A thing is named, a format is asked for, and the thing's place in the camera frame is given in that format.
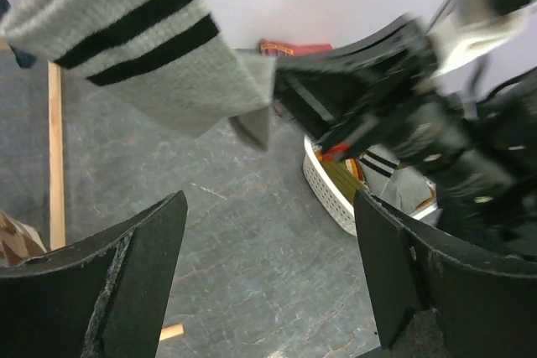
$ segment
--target dark blue object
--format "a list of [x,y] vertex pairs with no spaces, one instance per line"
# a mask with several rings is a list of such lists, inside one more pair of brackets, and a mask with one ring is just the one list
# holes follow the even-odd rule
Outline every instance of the dark blue object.
[[[0,0],[0,18],[2,18],[3,15],[8,12],[9,8],[10,5],[8,0]],[[37,61],[37,58],[35,56],[33,56],[32,54],[28,54],[23,50],[14,48],[13,46],[9,47],[15,55],[15,60],[17,61],[18,67],[22,69],[31,69],[32,67],[34,67],[35,62]]]

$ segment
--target white basket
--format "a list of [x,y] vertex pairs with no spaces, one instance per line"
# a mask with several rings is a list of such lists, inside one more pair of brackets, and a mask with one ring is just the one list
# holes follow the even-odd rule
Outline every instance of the white basket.
[[[349,234],[356,236],[356,224],[354,222],[354,208],[345,199],[339,189],[322,168],[315,155],[314,146],[308,137],[304,137],[305,157],[302,169],[304,176],[313,189],[317,199],[324,205],[326,211],[336,223]],[[426,216],[437,210],[436,203],[431,203],[417,210],[410,216],[416,220],[423,220]]]

